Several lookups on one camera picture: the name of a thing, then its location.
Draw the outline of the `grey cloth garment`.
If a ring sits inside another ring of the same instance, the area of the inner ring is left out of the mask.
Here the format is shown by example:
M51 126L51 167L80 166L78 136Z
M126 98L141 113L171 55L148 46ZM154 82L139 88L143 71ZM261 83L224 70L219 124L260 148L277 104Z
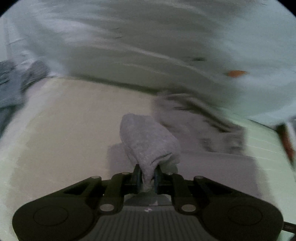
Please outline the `grey cloth garment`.
M156 166L185 179L197 175L261 198L255 161L245 154L245 130L220 111L185 93L162 93L151 115L125 114L121 142L108 149L111 174L139 165L144 188Z

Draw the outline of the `stack of folded clothes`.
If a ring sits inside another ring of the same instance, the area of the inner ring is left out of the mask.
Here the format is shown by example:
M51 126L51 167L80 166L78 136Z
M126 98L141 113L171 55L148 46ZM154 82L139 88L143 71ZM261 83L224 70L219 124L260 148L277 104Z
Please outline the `stack of folded clothes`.
M287 125L278 125L276 127L276 132L280 137L282 146L287 154L288 160L290 165L294 168L295 167L295 147L292 144L292 138L288 132Z

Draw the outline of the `blue-grey crumpled garment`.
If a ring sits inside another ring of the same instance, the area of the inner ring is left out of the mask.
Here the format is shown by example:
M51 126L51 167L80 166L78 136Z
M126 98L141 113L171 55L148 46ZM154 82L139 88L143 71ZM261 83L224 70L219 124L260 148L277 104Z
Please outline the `blue-grey crumpled garment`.
M26 90L49 73L48 66L42 61L33 62L25 71L19 70L13 61L1 61L1 133L25 102Z

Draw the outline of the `light blue carrot-print bedsheet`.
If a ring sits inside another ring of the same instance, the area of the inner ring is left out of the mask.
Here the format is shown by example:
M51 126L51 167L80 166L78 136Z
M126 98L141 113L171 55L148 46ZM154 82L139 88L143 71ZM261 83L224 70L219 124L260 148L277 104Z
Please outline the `light blue carrot-print bedsheet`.
M295 16L278 1L18 1L1 59L200 93L267 126L295 116Z

